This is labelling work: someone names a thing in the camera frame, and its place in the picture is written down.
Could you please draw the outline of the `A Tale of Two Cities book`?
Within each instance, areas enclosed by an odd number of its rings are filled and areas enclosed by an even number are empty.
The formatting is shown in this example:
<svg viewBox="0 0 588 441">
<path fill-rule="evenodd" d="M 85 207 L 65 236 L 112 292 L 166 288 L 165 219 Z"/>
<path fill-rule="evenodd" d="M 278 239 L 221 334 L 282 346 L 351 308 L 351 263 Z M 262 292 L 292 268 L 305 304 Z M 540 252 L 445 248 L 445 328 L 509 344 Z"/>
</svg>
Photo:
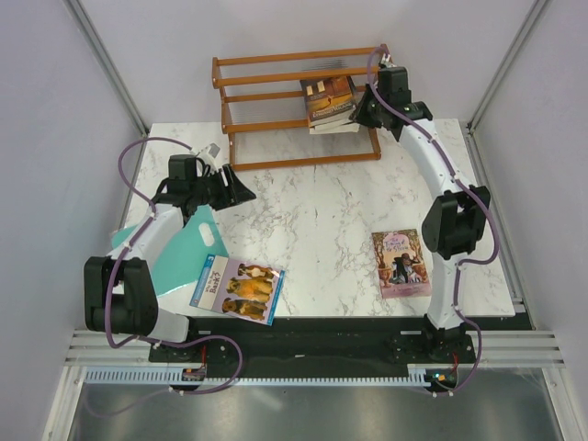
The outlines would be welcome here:
<svg viewBox="0 0 588 441">
<path fill-rule="evenodd" d="M 317 123 L 316 125 L 311 126 L 311 128 L 319 127 L 320 129 L 329 129 L 329 128 L 333 128 L 336 126 L 341 126 L 341 125 L 349 124 L 349 123 L 354 123 L 354 122 L 351 119 L 338 119 L 338 120 L 332 120 L 332 121 L 328 121 L 328 122 Z"/>
</svg>

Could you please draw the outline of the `Jane Eyre blue book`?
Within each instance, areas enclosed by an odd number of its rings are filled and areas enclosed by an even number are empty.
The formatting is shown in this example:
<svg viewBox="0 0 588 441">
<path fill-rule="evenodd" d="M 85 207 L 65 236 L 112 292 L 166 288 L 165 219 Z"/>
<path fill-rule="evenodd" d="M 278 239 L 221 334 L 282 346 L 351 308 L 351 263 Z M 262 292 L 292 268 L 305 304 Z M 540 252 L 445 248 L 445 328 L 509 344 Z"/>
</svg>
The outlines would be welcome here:
<svg viewBox="0 0 588 441">
<path fill-rule="evenodd" d="M 357 123 L 349 123 L 341 126 L 336 126 L 329 129 L 320 129 L 319 127 L 310 128 L 311 135 L 327 135 L 327 134 L 340 134 L 340 133 L 357 133 L 360 129 L 360 125 Z"/>
</svg>

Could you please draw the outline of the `Kate DiCamillo dark book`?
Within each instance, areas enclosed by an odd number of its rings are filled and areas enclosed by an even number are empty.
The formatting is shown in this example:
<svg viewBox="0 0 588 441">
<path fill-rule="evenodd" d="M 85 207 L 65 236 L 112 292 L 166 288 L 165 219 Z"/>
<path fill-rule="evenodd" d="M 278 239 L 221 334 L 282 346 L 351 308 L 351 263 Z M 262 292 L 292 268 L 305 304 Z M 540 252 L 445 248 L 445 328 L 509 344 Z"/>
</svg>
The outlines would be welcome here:
<svg viewBox="0 0 588 441">
<path fill-rule="evenodd" d="M 300 80 L 309 128 L 317 123 L 350 119 L 356 88 L 350 76 Z"/>
</svg>

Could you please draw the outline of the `Why Do Dogs Bark book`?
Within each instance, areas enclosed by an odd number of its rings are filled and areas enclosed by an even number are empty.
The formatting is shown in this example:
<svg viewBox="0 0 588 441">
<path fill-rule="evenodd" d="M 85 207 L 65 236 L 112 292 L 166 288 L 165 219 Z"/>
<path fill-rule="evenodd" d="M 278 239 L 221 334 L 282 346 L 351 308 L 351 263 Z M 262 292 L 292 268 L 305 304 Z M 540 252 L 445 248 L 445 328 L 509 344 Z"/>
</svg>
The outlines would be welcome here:
<svg viewBox="0 0 588 441">
<path fill-rule="evenodd" d="M 270 326 L 285 277 L 280 268 L 209 254 L 189 305 Z"/>
</svg>

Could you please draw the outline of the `Taming of the Shrew book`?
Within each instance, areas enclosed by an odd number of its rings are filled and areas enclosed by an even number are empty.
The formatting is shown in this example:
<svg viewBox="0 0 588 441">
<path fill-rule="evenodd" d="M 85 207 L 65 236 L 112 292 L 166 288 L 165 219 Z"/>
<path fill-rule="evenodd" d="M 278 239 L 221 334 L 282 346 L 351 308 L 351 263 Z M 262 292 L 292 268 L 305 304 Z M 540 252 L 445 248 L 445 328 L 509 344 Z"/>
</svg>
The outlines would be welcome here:
<svg viewBox="0 0 588 441">
<path fill-rule="evenodd" d="M 416 229 L 373 232 L 371 240 L 383 299 L 431 296 L 430 277 Z"/>
</svg>

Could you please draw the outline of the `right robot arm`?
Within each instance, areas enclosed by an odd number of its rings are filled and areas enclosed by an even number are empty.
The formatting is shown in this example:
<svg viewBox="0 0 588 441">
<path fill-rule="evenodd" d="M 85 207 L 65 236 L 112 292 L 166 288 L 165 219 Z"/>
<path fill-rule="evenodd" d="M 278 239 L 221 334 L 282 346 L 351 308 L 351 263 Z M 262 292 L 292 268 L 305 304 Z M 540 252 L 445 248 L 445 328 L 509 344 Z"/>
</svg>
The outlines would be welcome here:
<svg viewBox="0 0 588 441">
<path fill-rule="evenodd" d="M 352 119 L 370 129 L 390 131 L 417 164 L 433 199 L 421 227 L 434 260 L 432 297 L 421 333 L 409 337 L 408 343 L 427 359 L 442 361 L 471 343 L 459 306 L 460 268 L 470 262 L 484 234 L 490 191 L 461 177 L 438 139 L 427 105 L 413 101 L 405 68 L 380 64 L 377 79 L 367 83 Z"/>
</svg>

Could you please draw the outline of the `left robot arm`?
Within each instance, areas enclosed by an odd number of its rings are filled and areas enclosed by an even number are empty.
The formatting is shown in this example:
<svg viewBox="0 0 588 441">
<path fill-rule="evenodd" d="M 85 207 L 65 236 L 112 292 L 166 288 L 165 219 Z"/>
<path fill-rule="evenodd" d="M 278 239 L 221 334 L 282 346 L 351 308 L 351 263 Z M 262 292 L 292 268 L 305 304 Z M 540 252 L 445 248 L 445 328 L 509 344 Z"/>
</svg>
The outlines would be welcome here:
<svg viewBox="0 0 588 441">
<path fill-rule="evenodd" d="M 200 207 L 232 208 L 255 194 L 230 164 L 214 168 L 198 155 L 176 154 L 156 193 L 138 196 L 148 209 L 127 240 L 108 255 L 85 262 L 85 325 L 104 333 L 113 348 L 138 339 L 168 345 L 180 360 L 191 361 L 200 354 L 202 341 L 189 331 L 185 315 L 160 308 L 151 268 Z"/>
</svg>

